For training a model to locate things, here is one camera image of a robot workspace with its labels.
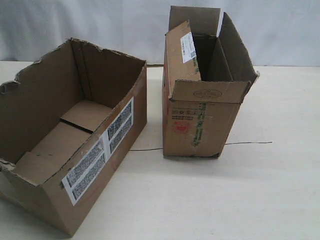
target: white table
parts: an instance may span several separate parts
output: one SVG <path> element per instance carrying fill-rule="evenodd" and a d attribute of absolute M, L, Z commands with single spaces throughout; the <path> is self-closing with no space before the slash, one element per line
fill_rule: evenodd
<path fill-rule="evenodd" d="M 0 82 L 27 62 L 0 62 Z M 320 68 L 257 67 L 218 160 L 129 152 L 76 240 L 319 240 Z M 148 69 L 148 124 L 132 149 L 162 147 L 162 68 Z M 66 236 L 0 200 L 1 240 Z"/>

